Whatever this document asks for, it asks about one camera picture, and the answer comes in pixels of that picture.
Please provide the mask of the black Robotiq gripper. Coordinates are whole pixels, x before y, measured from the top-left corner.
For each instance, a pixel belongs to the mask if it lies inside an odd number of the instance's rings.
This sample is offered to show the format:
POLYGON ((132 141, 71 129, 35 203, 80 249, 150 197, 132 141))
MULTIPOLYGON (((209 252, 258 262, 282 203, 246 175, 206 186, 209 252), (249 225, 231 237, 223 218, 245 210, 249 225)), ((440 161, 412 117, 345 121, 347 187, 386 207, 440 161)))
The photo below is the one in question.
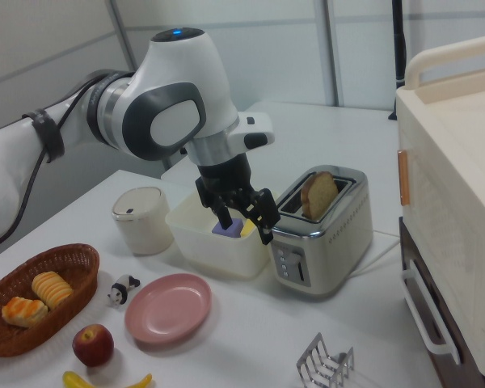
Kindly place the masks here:
POLYGON ((257 228, 261 243, 268 245, 280 214, 268 188, 256 191, 251 186, 247 156, 237 155, 221 164, 198 166, 198 170, 196 189, 200 202, 217 216, 220 227, 228 230, 233 225, 225 202, 234 202, 236 209, 257 228))

